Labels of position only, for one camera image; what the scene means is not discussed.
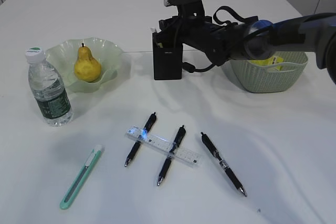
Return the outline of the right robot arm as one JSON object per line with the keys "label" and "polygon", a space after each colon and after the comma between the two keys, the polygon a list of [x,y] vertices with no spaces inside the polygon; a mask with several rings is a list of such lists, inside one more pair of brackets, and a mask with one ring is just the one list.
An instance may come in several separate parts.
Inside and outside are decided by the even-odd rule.
{"label": "right robot arm", "polygon": [[[152,34],[153,78],[179,80],[182,72],[208,72],[230,60],[266,60],[276,51],[313,52],[319,69],[335,80],[335,14],[322,13],[277,23],[256,16],[236,22],[215,17],[174,16],[160,21]],[[183,46],[203,52],[210,65],[197,68],[183,61]]]}

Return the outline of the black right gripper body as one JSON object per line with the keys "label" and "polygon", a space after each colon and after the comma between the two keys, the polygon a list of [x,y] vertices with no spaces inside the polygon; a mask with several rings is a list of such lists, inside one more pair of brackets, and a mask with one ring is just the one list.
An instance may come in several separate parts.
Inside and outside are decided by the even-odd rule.
{"label": "black right gripper body", "polygon": [[212,18],[173,16],[159,21],[160,30],[174,28],[174,45],[179,41],[203,52],[211,64],[221,66],[228,61],[235,49],[236,23],[224,26],[212,23]]}

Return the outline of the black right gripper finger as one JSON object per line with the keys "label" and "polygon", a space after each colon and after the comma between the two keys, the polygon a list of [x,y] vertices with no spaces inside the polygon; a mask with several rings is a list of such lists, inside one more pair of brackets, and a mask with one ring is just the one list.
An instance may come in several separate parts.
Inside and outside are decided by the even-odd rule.
{"label": "black right gripper finger", "polygon": [[168,28],[161,30],[156,35],[156,45],[159,48],[174,48],[174,28]]}

